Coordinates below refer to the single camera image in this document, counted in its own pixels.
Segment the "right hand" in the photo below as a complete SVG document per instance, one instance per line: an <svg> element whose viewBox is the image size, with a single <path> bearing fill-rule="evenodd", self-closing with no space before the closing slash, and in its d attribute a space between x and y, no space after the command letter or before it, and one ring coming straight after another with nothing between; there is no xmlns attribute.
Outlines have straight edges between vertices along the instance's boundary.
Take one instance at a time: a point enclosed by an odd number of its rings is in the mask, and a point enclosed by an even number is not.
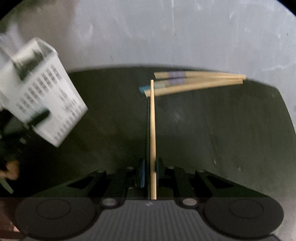
<svg viewBox="0 0 296 241"><path fill-rule="evenodd" d="M9 161L6 164L6 170L1 170L1 178L17 180L19 177L19 162L16 160Z"/></svg>

